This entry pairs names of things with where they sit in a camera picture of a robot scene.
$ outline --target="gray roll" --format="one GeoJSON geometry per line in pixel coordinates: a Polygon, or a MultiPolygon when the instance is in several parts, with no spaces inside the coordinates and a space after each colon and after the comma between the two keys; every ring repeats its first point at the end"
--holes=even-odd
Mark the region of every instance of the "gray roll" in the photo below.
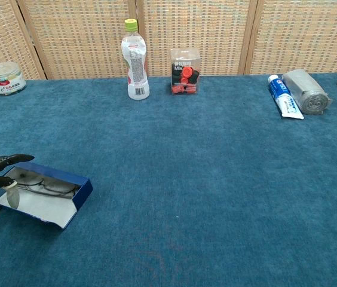
{"type": "Polygon", "coordinates": [[[283,82],[304,114],[322,114],[332,101],[318,82],[304,70],[285,73],[283,82]]]}

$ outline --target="blue carpet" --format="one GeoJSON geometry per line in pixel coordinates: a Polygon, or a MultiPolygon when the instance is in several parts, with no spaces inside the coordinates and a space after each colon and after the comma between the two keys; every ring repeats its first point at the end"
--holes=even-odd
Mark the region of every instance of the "blue carpet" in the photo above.
{"type": "Polygon", "coordinates": [[[126,79],[28,81],[0,97],[0,155],[78,175],[65,231],[0,213],[0,286],[337,286],[337,74],[323,115],[280,117],[268,76],[196,96],[126,79]]]}

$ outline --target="toothpaste tube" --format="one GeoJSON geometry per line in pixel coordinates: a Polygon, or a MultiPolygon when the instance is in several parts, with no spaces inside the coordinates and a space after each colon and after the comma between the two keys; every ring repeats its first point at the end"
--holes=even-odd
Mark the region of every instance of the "toothpaste tube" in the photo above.
{"type": "Polygon", "coordinates": [[[268,78],[268,84],[272,97],[281,110],[281,115],[287,118],[303,120],[304,116],[283,81],[277,75],[271,75],[268,78]]]}

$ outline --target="open box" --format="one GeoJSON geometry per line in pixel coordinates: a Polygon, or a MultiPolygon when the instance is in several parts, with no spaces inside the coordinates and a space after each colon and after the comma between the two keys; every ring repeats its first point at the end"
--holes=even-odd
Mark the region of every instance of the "open box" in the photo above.
{"type": "Polygon", "coordinates": [[[16,164],[4,176],[18,182],[20,204],[17,209],[10,207],[3,190],[0,207],[57,224],[63,229],[93,190],[88,178],[31,162],[16,164]]]}

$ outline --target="wicker screen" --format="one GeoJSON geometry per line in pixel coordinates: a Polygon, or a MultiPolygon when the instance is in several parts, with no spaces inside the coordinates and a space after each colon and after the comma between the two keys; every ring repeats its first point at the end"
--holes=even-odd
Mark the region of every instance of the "wicker screen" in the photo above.
{"type": "Polygon", "coordinates": [[[48,78],[125,75],[126,0],[19,0],[48,78]]]}
{"type": "Polygon", "coordinates": [[[264,3],[247,74],[337,72],[337,1],[259,1],[264,3]]]}
{"type": "Polygon", "coordinates": [[[170,48],[196,47],[204,75],[238,71],[249,0],[138,0],[150,75],[170,74],[170,48]]]}
{"type": "Polygon", "coordinates": [[[44,78],[29,36],[23,34],[24,23],[19,23],[22,19],[18,18],[19,8],[14,3],[12,6],[13,2],[0,0],[0,62],[18,63],[26,79],[44,78]]]}

